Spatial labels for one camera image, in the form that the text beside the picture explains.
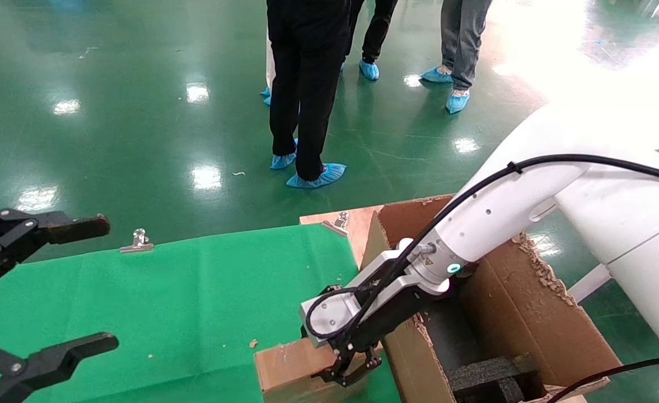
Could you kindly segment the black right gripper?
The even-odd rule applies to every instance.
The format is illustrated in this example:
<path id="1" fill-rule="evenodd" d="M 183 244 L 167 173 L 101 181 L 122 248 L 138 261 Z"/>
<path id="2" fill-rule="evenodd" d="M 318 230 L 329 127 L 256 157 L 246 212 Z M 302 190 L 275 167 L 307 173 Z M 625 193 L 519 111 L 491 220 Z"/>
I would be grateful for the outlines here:
<path id="1" fill-rule="evenodd" d="M 341 387 L 351 387 L 367 377 L 382 364 L 382 346 L 373 346 L 396 327 L 410 319 L 414 314 L 427 308 L 430 303 L 447 298 L 448 290 L 439 295 L 432 295 L 418 286 L 410 286 L 390 298 L 375 313 L 367 313 L 362 322 L 349 337 L 338 336 L 338 346 L 344 342 L 352 344 L 353 350 L 333 350 L 334 364 L 311 375 L 311 378 L 321 378 L 326 383 L 337 383 Z M 357 360 L 357 367 L 350 372 L 349 367 L 354 360 L 355 352 L 363 352 L 363 358 Z"/>

